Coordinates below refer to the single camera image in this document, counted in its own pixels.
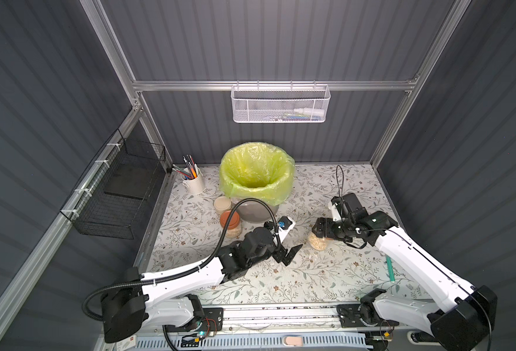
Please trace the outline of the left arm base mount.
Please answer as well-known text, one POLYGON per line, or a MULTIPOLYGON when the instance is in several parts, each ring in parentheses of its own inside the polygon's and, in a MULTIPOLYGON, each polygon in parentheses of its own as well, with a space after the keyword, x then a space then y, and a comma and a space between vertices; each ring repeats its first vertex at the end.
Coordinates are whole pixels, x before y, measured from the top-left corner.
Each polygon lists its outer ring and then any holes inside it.
POLYGON ((203 309, 204 316, 196 316, 187 323, 186 326, 173 327, 167 326, 167 331, 172 333, 195 333, 195 332, 218 332, 222 330, 224 309, 223 308, 207 308, 203 309))

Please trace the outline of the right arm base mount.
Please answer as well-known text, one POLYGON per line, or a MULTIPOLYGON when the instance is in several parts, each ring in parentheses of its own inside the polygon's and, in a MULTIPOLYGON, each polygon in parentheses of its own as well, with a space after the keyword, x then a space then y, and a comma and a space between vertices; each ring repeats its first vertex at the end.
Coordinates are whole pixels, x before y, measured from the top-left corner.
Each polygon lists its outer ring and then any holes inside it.
POLYGON ((368 304, 338 304, 336 311, 342 328, 397 327, 399 322, 383 320, 368 304))

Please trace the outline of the oatmeal jar with terracotta lid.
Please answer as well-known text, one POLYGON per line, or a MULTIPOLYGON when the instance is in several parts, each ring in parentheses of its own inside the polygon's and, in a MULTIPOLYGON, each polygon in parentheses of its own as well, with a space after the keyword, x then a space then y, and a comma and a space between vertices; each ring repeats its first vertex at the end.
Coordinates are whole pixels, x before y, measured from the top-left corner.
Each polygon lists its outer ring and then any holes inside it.
POLYGON ((329 240, 327 238, 318 237, 316 234, 312 232, 309 232, 308 234, 308 242, 314 250, 320 252, 325 251, 329 244, 329 240))

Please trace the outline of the grey bin with green bag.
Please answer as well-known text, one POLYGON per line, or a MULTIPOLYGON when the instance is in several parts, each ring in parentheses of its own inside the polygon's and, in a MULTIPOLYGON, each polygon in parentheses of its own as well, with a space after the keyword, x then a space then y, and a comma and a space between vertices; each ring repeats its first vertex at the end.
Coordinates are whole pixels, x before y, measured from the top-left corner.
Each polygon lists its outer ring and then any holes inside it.
POLYGON ((293 189, 294 158, 269 143, 249 142, 228 150, 219 167, 219 189, 235 204, 246 198, 265 202, 274 214, 293 189))

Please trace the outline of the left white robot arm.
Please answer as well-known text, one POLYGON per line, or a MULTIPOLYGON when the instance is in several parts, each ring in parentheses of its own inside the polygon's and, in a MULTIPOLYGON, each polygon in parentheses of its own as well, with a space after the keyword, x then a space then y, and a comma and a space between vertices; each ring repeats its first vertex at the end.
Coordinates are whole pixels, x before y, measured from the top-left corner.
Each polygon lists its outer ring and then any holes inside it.
POLYGON ((250 268, 270 258, 287 266, 301 248, 287 250, 282 245, 294 226, 293 219, 283 216, 278 223, 265 222, 242 241, 221 247, 212 260, 155 273, 129 269, 123 282, 101 294, 105 342, 120 342, 148 326, 196 329, 205 312, 193 292, 240 279, 250 268))

